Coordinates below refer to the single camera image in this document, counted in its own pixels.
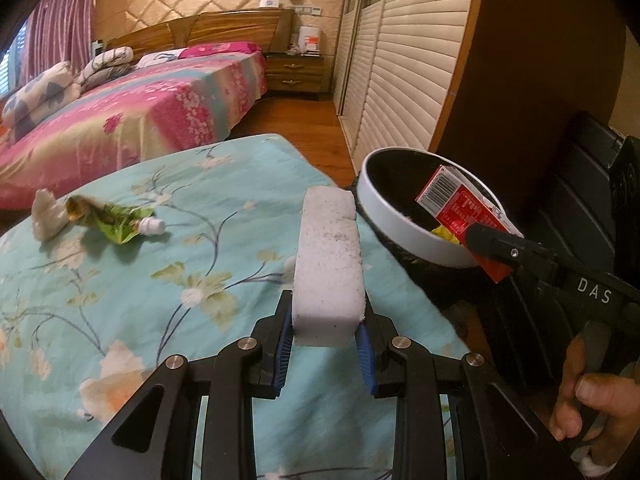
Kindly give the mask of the person's right hand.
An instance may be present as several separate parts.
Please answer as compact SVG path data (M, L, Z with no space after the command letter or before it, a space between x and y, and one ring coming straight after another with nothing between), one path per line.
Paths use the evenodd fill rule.
M549 429L556 440L577 437L584 423L579 408L585 406L610 416L592 447L623 451L639 429L639 363L628 374L611 375L586 372L586 346L576 336L566 350L558 400Z

